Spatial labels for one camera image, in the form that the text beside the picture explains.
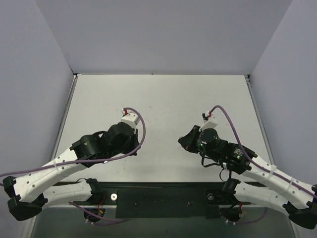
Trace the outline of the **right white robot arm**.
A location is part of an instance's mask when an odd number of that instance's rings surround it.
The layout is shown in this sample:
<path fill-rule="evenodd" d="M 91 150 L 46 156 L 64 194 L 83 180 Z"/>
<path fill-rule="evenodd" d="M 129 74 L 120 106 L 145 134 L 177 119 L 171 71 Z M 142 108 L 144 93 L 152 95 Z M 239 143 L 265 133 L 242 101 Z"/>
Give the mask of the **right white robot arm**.
<path fill-rule="evenodd" d="M 220 139 L 213 128 L 196 125 L 178 143 L 188 152 L 208 158 L 224 170 L 251 178 L 265 188 L 229 178 L 221 190 L 227 203 L 235 200 L 279 211 L 298 226 L 313 230 L 317 226 L 317 187 L 297 180 L 267 163 L 254 151 Z"/>

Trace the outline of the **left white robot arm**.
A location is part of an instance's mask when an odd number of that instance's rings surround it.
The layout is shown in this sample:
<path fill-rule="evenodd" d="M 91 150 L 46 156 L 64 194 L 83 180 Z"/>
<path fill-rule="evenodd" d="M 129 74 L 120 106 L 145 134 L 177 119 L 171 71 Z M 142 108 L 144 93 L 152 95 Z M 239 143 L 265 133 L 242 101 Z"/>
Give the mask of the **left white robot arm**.
<path fill-rule="evenodd" d="M 9 212 L 16 220 L 24 221 L 60 203 L 102 202 L 105 194 L 94 178 L 69 185 L 58 185 L 58 182 L 94 164 L 102 163 L 103 159 L 112 159 L 118 154 L 136 155 L 138 145 L 136 126 L 124 122 L 112 125 L 107 131 L 82 136 L 39 171 L 3 179 L 4 190 L 9 196 Z"/>

